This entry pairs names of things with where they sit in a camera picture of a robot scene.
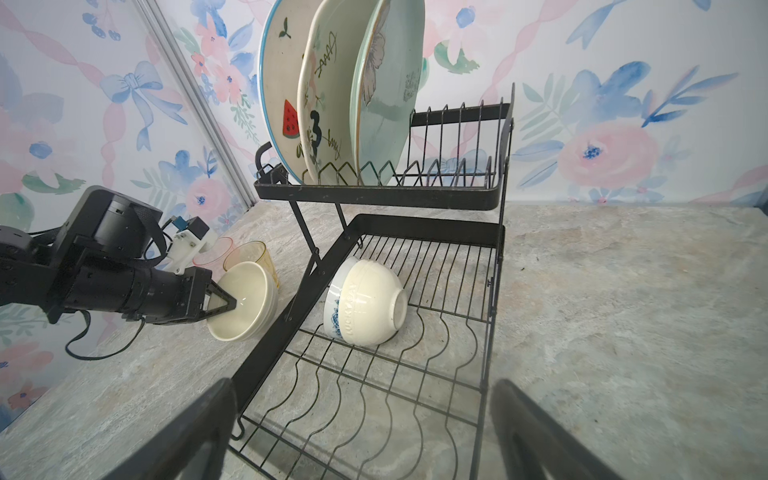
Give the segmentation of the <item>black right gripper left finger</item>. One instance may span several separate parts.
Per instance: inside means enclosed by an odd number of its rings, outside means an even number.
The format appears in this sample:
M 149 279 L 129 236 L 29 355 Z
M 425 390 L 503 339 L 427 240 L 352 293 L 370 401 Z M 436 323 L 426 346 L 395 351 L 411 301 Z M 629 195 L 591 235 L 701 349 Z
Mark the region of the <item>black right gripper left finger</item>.
M 108 479 L 218 479 L 237 414 L 234 384 L 222 378 Z

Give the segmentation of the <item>cream ribbed bowl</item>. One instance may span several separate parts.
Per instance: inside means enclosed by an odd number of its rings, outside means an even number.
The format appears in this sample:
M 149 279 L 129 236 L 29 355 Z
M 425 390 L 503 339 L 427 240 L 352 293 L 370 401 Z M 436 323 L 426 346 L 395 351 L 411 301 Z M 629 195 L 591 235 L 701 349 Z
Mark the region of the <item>cream ribbed bowl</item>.
M 242 341 L 269 326 L 277 308 L 278 288 L 272 275 L 261 265 L 239 263 L 221 277 L 218 285 L 236 300 L 236 306 L 206 320 L 215 339 Z
M 356 346 L 376 346 L 403 326 L 408 296 L 399 277 L 388 267 L 359 260 L 348 273 L 339 302 L 343 340 Z

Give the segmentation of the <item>yellow glass cup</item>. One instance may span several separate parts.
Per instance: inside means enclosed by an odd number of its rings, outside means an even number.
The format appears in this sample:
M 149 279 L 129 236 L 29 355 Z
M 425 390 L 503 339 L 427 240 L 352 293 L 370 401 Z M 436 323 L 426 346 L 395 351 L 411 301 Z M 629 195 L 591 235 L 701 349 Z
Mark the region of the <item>yellow glass cup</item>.
M 244 262 L 259 264 L 272 276 L 275 285 L 280 287 L 277 270 L 264 242 L 251 241 L 234 248 L 225 258 L 223 267 L 225 271 L 229 271 L 232 267 Z

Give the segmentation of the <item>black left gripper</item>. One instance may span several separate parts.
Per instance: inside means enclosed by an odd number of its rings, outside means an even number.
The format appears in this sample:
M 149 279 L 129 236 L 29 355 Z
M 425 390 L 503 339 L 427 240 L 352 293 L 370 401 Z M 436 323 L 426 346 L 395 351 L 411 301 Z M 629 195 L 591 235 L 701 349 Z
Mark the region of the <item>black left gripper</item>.
M 189 267 L 181 275 L 152 269 L 140 315 L 148 323 L 162 325 L 194 323 L 233 311 L 237 299 L 212 280 L 213 273 L 200 267 Z

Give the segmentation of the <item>white plate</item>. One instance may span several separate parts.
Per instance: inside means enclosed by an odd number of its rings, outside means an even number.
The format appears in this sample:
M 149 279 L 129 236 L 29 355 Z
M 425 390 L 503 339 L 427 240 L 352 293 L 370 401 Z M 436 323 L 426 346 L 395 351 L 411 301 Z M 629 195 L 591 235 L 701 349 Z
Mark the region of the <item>white plate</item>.
M 310 27 L 320 0 L 276 1 L 260 45 L 258 92 L 271 144 L 287 172 L 313 184 L 303 155 L 297 89 Z

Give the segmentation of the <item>pink glass cup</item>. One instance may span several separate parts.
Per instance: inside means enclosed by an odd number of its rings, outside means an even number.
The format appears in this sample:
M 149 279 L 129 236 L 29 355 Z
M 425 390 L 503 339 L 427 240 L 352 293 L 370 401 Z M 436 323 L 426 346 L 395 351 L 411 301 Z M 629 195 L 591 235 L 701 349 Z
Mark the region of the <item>pink glass cup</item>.
M 221 236 L 207 251 L 201 252 L 193 258 L 193 265 L 210 270 L 212 278 L 218 281 L 225 273 L 224 261 L 234 248 L 234 240 L 231 237 Z

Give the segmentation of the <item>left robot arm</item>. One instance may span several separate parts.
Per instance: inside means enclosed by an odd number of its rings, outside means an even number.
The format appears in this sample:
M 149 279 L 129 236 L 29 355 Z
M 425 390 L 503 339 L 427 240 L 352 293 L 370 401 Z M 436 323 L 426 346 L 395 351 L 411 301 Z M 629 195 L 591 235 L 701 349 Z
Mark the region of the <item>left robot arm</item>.
M 58 228 L 33 235 L 3 226 L 1 303 L 37 306 L 52 324 L 78 311 L 164 325 L 234 310 L 236 298 L 211 271 L 159 269 L 172 246 L 161 217 L 144 202 L 92 186 Z

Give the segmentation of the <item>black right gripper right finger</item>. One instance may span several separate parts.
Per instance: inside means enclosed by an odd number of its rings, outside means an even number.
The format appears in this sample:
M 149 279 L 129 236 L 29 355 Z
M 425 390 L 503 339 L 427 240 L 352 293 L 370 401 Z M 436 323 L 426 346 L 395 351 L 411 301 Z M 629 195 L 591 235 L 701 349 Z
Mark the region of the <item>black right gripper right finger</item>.
M 490 408 L 509 479 L 621 479 L 510 380 L 495 383 Z

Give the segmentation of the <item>blue floral bowl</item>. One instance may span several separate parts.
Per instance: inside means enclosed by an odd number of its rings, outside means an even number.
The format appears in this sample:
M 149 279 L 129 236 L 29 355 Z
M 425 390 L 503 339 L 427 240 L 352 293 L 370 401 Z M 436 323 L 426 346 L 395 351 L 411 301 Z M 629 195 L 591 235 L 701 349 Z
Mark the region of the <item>blue floral bowl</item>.
M 352 266 L 353 263 L 350 261 L 350 259 L 345 260 L 341 264 L 330 282 L 325 299 L 323 312 L 324 331 L 328 336 L 337 340 L 343 339 L 338 319 L 340 296 L 343 290 L 345 279 Z

